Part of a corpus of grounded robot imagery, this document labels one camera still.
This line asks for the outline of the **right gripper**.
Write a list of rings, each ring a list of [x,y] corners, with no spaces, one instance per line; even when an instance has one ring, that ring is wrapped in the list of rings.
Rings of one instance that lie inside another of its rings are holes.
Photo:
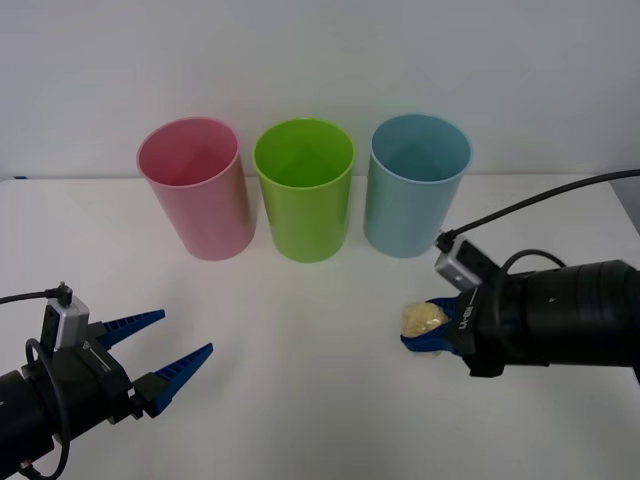
[[[469,368],[471,377],[495,378],[505,368],[504,351],[492,335],[490,290],[479,286],[457,297],[427,300],[427,318],[452,321],[415,337],[401,334],[403,345],[415,354],[449,352],[459,356]]]

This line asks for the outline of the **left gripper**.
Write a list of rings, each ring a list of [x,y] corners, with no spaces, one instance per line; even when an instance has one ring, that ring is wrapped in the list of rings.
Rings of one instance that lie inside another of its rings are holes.
[[[54,373],[62,389],[71,439],[104,421],[156,418],[213,353],[213,344],[208,343],[132,384],[110,349],[164,317],[165,310],[160,309],[91,323],[77,346],[54,353]]]

